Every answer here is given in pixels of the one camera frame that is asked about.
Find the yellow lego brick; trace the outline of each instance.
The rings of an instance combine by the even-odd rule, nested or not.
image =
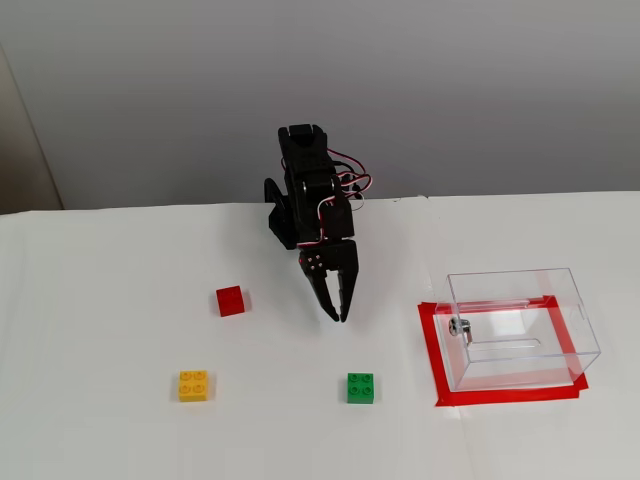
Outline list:
[[[204,402],[207,400],[208,387],[206,370],[180,372],[178,398],[181,402]]]

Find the red tape square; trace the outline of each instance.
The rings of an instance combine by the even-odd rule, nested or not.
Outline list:
[[[576,350],[571,341],[571,336],[567,330],[564,318],[558,307],[558,301],[554,296],[545,296],[541,299],[531,299],[532,304],[540,305],[540,308],[547,308],[551,317],[553,328],[556,331],[560,347],[565,354],[575,353]],[[442,360],[442,352],[438,343],[438,334],[434,322],[436,311],[435,303],[423,303],[418,305],[420,321],[424,339],[427,342],[427,353],[431,362],[433,378],[438,390],[438,402],[436,407],[459,407],[463,405],[481,405],[486,403],[518,403],[518,402],[539,402],[544,400],[564,400],[568,398],[578,398],[580,390],[589,388],[587,377],[584,373],[571,378],[573,385],[561,387],[540,387],[540,388],[518,388],[503,390],[477,390],[465,392],[452,392],[447,382],[447,374]],[[578,361],[576,358],[568,358],[568,362]]]

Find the red lego brick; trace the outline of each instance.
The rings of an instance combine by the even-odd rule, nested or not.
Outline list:
[[[244,313],[244,302],[242,301],[242,291],[240,287],[216,290],[216,296],[218,297],[218,307],[220,307],[221,317]]]

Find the robotic arm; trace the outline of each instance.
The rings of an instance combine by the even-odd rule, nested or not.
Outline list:
[[[282,166],[288,195],[282,195],[270,178],[264,182],[266,202],[275,203],[269,228],[288,249],[300,250],[299,262],[320,305],[334,321],[346,321],[358,276],[358,251],[349,198],[362,198],[371,177],[357,160],[327,147],[327,135],[317,125],[293,125],[278,130]],[[334,160],[329,152],[355,162]],[[348,170],[337,172],[336,166]],[[363,188],[358,182],[367,180]],[[337,271],[340,283],[340,315],[327,289],[327,270]]]

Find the red wire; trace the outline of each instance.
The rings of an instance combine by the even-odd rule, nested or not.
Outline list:
[[[350,157],[349,155],[345,155],[344,153],[336,152],[335,150],[332,150],[330,148],[327,148],[327,151],[329,153],[334,154],[334,155],[338,155],[339,157],[346,158],[347,160],[351,160],[352,162],[356,163],[360,167],[362,172],[363,172],[361,175],[358,175],[358,174],[356,174],[354,172],[340,172],[340,173],[338,173],[337,174],[338,177],[343,177],[344,175],[354,175],[355,176],[354,179],[349,180],[346,183],[340,183],[340,186],[348,187],[350,185],[354,185],[354,184],[358,183],[363,178],[367,178],[367,184],[361,190],[345,192],[345,194],[344,194],[345,198],[352,197],[352,196],[357,195],[359,193],[364,193],[369,189],[369,187],[371,187],[371,184],[373,183],[373,178],[371,178],[371,175],[369,175],[367,173],[367,171],[365,170],[364,165],[362,165],[358,160],[356,160],[353,157]],[[284,157],[280,159],[280,165],[282,165],[282,169],[283,170],[286,170],[286,167],[284,165]],[[328,204],[331,204],[331,202],[333,200],[335,200],[335,198],[336,198],[335,196],[334,197],[330,197],[330,198],[324,200],[324,202],[326,202]],[[313,245],[318,245],[318,244],[320,244],[320,243],[322,243],[324,241],[324,227],[322,226],[322,214],[320,213],[319,209],[318,209],[318,220],[320,221],[320,240],[318,240],[316,242],[298,243],[298,247],[311,247]]]
[[[327,148],[327,151],[329,153],[333,153],[334,155],[338,155],[339,157],[346,158],[347,160],[351,160],[352,162],[357,163],[358,166],[362,169],[363,175],[367,173],[367,171],[365,170],[364,166],[358,160],[356,160],[355,158],[350,157],[349,155],[345,155],[344,153],[336,152],[335,150],[331,150],[330,148]]]

